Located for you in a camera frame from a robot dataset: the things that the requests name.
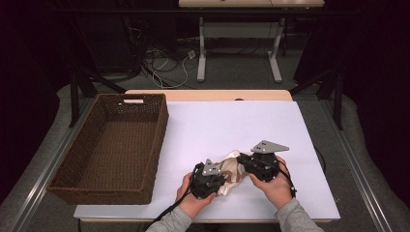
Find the white desk leg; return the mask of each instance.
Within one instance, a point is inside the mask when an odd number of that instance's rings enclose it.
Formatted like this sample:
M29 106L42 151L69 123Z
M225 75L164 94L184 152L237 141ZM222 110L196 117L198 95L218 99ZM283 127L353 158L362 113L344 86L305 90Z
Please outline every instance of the white desk leg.
M277 84L281 84L282 82L282 78L280 75L278 62L277 62L277 54L278 54L278 48L279 48L281 35L283 32L283 23L284 23L284 18L282 18L279 21L277 32L275 35L273 51L268 51L269 63L271 64L272 74L274 75L274 80L275 80L275 83Z
M196 80L198 82L203 82L205 80L205 64L206 64L206 51L205 51L205 36L204 36L204 19L199 18L199 64L198 64L198 75Z

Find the table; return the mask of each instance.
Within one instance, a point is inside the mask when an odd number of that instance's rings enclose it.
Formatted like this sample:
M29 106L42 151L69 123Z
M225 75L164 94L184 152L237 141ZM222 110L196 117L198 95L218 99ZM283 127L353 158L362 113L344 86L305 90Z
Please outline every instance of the table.
M233 150L249 152L262 139L290 148L278 155L286 159L298 190L297 198L310 216L316 221L340 218L302 114L287 91L140 90L127 93L158 92L166 94L169 121L151 204L78 205L75 218L152 221L174 202L182 177L197 163L207 158L222 160ZM263 192L246 177L227 196L217 197L194 222L272 222L277 221L275 211Z
M322 7L323 0L180 0L181 8L309 8ZM199 64L197 81L205 80L205 38L275 38L268 51L275 83L281 83L277 54L285 19L278 22L205 22L199 18Z

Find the beige cloth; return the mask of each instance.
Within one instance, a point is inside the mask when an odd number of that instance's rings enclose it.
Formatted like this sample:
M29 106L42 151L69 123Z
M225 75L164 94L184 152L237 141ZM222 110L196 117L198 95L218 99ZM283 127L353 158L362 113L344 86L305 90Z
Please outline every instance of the beige cloth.
M220 169L220 175L225 178L225 184L218 190L218 195L227 195L234 187L237 187L242 178L247 174L243 165L236 161L240 156L239 151L232 151L221 162L215 166Z

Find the gray shirt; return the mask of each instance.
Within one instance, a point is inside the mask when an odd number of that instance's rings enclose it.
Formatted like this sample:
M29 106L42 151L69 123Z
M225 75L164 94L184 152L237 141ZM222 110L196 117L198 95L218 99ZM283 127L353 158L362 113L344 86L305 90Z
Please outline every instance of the gray shirt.
M323 231L314 223L305 209L296 198L293 198L277 213L280 229L283 232L291 231ZM172 212L164 216L160 221L152 224L147 232L177 232L186 231L192 219L181 208L176 207Z

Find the brown woven basket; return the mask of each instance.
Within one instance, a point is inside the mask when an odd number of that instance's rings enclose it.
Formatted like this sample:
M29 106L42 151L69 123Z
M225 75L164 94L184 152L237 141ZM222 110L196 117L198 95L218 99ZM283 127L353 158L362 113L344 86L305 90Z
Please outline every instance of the brown woven basket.
M97 96L47 190L68 204L149 204L167 122L165 95Z

